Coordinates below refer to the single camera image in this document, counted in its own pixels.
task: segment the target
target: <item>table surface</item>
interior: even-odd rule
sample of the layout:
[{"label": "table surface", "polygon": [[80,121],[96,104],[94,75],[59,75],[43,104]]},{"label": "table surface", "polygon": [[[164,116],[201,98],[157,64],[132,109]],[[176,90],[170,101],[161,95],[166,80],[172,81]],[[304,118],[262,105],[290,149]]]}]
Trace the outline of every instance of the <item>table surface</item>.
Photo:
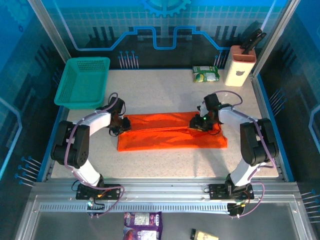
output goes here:
[{"label": "table surface", "polygon": [[[110,70],[104,102],[112,92],[125,101],[126,114],[152,114],[197,111],[203,98],[218,90],[240,94],[243,104],[236,107],[243,113],[261,118],[251,81],[242,87],[225,86],[220,71],[218,82],[193,82],[192,70]],[[238,97],[218,93],[221,103],[235,104]],[[70,110],[67,120],[78,121],[93,109]],[[228,139],[225,149],[162,149],[118,152],[118,138],[104,128],[90,137],[89,160],[105,178],[190,178],[223,177],[231,173],[241,160],[240,135],[222,125]],[[256,177],[277,177],[276,169],[264,168]],[[64,166],[54,163],[52,178],[73,178]]]}]

